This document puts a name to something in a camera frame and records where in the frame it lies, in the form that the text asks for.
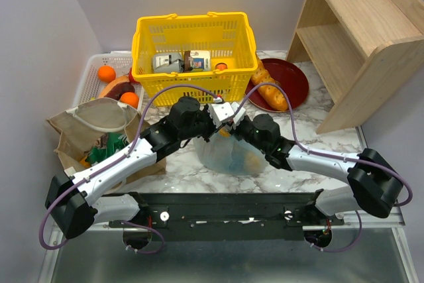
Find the orange yellow snack bag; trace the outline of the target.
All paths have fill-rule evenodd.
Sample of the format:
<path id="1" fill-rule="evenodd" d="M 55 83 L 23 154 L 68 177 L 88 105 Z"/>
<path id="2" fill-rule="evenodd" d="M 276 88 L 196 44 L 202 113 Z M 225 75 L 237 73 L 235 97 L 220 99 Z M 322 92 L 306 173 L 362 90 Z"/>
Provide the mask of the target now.
<path id="1" fill-rule="evenodd" d="M 87 157 L 82 158 L 79 163 L 85 168 L 91 167 L 91 164 L 87 161 Z"/>

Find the brown jute tote bag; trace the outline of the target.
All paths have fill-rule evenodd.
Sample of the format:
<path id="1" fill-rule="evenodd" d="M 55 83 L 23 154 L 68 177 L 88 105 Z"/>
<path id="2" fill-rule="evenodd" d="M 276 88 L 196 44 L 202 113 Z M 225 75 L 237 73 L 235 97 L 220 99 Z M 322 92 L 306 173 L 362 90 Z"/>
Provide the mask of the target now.
<path id="1" fill-rule="evenodd" d="M 86 169 L 82 160 L 105 133 L 120 133 L 131 142 L 136 137 L 140 113 L 130 105 L 100 98 L 67 109 L 47 123 L 60 135 L 54 152 L 67 172 Z"/>

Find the golden bread roll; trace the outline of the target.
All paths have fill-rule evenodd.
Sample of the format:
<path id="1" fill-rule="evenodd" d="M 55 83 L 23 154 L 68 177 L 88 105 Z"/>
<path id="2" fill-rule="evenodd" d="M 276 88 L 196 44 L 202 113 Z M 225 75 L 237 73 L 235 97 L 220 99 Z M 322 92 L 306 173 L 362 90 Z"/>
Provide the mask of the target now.
<path id="1" fill-rule="evenodd" d="M 246 171 L 254 172 L 260 170 L 262 166 L 261 157 L 252 152 L 248 152 L 244 156 L 244 169 Z"/>

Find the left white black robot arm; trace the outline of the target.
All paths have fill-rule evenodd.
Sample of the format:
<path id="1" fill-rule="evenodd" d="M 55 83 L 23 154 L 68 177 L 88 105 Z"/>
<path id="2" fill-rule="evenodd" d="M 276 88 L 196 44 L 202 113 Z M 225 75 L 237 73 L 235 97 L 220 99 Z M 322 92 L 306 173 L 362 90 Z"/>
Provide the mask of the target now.
<path id="1" fill-rule="evenodd" d="M 204 107 L 192 97 L 179 98 L 167 116 L 137 133 L 124 149 L 71 176 L 55 175 L 45 203 L 48 215 L 66 239 L 80 236 L 95 223 L 130 221 L 140 211 L 133 196 L 112 197 L 111 203 L 101 197 L 130 175 L 179 150 L 182 141 L 197 137 L 208 141 L 232 114 L 231 105 L 219 97 Z"/>

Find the green snack bag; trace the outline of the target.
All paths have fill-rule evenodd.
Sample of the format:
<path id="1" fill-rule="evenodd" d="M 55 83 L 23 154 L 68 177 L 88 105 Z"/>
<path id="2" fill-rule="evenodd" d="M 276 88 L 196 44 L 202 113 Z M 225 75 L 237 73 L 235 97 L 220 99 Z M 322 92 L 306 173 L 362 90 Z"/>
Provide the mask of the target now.
<path id="1" fill-rule="evenodd" d="M 129 145 L 128 138 L 121 133 L 105 133 L 90 148 L 87 161 L 94 166 Z"/>

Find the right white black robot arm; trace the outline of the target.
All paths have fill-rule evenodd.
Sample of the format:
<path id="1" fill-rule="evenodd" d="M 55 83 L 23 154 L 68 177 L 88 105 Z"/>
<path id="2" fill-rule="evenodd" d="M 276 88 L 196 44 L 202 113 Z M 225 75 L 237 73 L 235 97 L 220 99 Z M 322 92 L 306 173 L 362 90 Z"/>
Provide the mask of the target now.
<path id="1" fill-rule="evenodd" d="M 283 137 L 269 115 L 253 119 L 244 116 L 230 133 L 259 150 L 277 169 L 312 172 L 345 184 L 333 190 L 317 190 L 305 209 L 312 216 L 363 210 L 387 218 L 403 188 L 393 168 L 376 150 L 365 148 L 360 153 L 343 154 L 305 148 Z"/>

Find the blue cartoon plastic bag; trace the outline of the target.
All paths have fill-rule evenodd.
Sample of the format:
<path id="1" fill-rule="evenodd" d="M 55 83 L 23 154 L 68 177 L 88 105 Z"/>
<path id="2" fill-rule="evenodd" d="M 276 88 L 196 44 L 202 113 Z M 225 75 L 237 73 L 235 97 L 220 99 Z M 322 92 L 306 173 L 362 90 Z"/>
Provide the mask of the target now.
<path id="1" fill-rule="evenodd" d="M 216 133 L 209 142 L 197 138 L 193 140 L 193 144 L 200 163 L 214 172 L 247 176 L 261 173 L 268 165 L 264 155 L 259 150 L 247 142 L 236 140 L 232 136 L 226 138 Z M 262 166 L 260 170 L 250 172 L 244 169 L 244 156 L 248 152 L 261 157 Z"/>

